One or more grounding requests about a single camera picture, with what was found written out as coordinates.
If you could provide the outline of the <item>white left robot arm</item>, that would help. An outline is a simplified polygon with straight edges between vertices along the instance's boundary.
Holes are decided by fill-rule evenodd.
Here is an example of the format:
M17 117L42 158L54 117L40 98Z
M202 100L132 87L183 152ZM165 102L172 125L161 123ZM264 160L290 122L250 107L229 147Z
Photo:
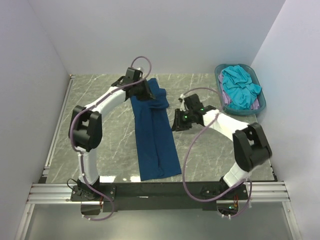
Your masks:
M103 119L131 97L140 101L155 98L143 77L143 70L132 66L96 100L85 106L77 105L73 109L68 137L78 157L77 188L88 201L98 197L103 200L108 198L100 189L97 169L97 147L103 137Z

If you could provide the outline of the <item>dark blue printed t-shirt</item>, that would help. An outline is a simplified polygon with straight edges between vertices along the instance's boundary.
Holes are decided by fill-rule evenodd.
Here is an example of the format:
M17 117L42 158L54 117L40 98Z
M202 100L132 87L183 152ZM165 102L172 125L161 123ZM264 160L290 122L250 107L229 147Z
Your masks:
M155 99L130 99L134 115L134 131L141 181L169 178L182 173L170 126L167 92L156 78L148 80Z

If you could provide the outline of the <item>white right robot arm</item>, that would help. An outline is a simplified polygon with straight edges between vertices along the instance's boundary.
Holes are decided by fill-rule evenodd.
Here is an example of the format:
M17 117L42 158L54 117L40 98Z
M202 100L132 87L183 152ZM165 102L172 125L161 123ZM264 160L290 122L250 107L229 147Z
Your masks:
M175 109L172 131L181 132L192 128L193 124L201 125L202 130L194 137L192 144L206 132L212 129L227 137L233 143L235 163L220 179L219 194L210 199L200 199L191 194L185 177L182 185L187 195L198 202L211 202L220 198L230 200L237 194L237 187L249 180L252 172L265 163L272 156L272 150L262 126L254 122L239 121L219 109L208 105L204 106L197 94L179 97L180 108Z

